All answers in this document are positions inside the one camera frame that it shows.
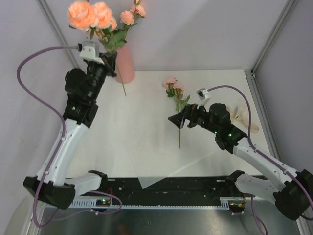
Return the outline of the white wrapping paper sheet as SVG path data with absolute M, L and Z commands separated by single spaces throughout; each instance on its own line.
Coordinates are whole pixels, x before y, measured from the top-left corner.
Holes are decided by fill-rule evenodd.
M 247 164 L 220 150 L 210 132 L 200 127 L 178 129 L 168 120 L 176 111 L 163 85 L 168 77 L 184 85 L 190 103 L 198 102 L 198 89 L 218 86 L 211 102 L 236 104 L 240 95 L 226 86 L 246 87 L 243 70 L 137 72 L 127 85 L 127 95 L 120 96 L 112 109 L 114 174 L 130 176 L 132 168 L 146 188 L 167 176 L 221 176 L 245 170 Z

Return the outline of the peach rose stem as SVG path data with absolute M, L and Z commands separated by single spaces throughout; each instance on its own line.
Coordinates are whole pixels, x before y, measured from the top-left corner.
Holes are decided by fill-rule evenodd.
M 110 26 L 110 30 L 111 31 L 114 31 L 117 27 L 117 21 L 115 19 L 115 17 L 112 18 L 112 23 L 111 23 L 111 26 Z
M 141 18 L 146 18 L 146 10 L 141 0 L 134 0 L 130 10 L 126 10 L 120 14 L 120 21 L 122 23 L 122 27 L 119 29 L 119 32 L 122 32 L 122 36 L 118 40 L 121 43 L 120 47 L 127 43 L 126 37 L 128 31 L 135 25 L 139 25 L 137 21 Z
M 106 53 L 118 52 L 121 48 L 118 40 L 122 32 L 117 27 L 110 30 L 113 17 L 113 11 L 102 1 L 91 4 L 88 0 L 77 0 L 67 10 L 69 27 L 86 33 L 89 39 L 97 38 Z

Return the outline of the cream printed ribbon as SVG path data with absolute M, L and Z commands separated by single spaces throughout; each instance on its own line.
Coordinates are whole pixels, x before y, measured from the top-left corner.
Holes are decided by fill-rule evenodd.
M 245 129 L 249 129 L 249 111 L 248 107 L 235 107 L 233 110 L 227 106 L 227 110 L 230 113 L 230 121 L 232 123 L 238 122 Z

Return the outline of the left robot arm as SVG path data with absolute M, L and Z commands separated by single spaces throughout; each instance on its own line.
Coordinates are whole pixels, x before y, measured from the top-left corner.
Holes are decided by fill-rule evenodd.
M 104 195 L 108 190 L 107 175 L 90 170 L 85 175 L 67 178 L 67 171 L 81 140 L 96 116 L 96 100 L 106 77 L 115 77 L 117 53 L 100 54 L 84 59 L 87 70 L 72 69 L 65 76 L 67 105 L 60 116 L 62 126 L 48 158 L 36 176 L 27 176 L 23 186 L 39 201 L 67 209 L 75 197 L 93 191 Z

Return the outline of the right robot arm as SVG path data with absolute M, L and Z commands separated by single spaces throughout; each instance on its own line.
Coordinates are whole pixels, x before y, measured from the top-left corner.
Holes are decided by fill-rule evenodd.
M 303 213 L 313 205 L 313 175 L 306 169 L 298 171 L 261 152 L 245 132 L 231 123 L 224 104 L 212 104 L 208 111 L 203 106 L 188 104 L 168 120 L 179 129 L 188 120 L 188 128 L 200 126 L 212 132 L 221 150 L 246 161 L 265 176 L 263 180 L 240 170 L 233 172 L 225 184 L 230 196 L 238 196 L 242 192 L 263 198 L 290 220 L 303 217 Z

